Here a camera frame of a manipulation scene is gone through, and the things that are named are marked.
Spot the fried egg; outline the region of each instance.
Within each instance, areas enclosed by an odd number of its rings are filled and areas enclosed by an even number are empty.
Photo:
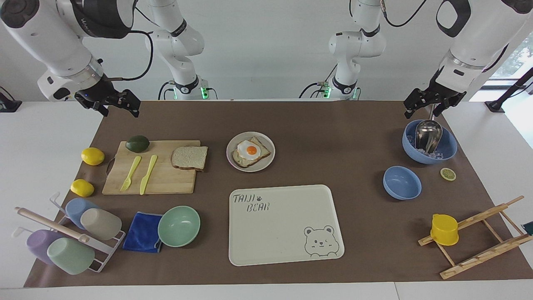
[[[245,160],[255,160],[261,156],[261,149],[249,140],[243,140],[237,145],[237,154]]]

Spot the window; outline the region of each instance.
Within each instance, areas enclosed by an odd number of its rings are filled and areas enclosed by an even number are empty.
[[[533,67],[533,32],[514,50],[490,81],[517,80]]]

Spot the white tray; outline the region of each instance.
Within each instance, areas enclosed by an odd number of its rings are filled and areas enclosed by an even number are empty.
[[[229,260],[235,266],[344,254],[332,193],[325,185],[235,190],[229,201]]]

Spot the toast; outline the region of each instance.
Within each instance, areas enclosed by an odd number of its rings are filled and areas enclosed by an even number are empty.
[[[206,146],[178,147],[172,152],[170,162],[173,167],[180,170],[197,170],[203,172],[207,149],[208,147]]]
[[[270,151],[256,137],[252,137],[249,141],[259,146],[259,149],[261,151],[261,156],[259,156],[258,158],[254,160],[247,160],[247,159],[243,159],[242,157],[240,157],[236,149],[231,153],[233,161],[235,161],[235,163],[243,169],[246,169],[252,165],[255,165],[260,160],[270,155]]]

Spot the metal scoop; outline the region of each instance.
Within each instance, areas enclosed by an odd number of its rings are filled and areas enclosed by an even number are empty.
[[[416,127],[415,148],[423,149],[426,153],[433,153],[442,137],[442,126],[435,121],[433,104],[430,111],[430,120],[421,121]]]

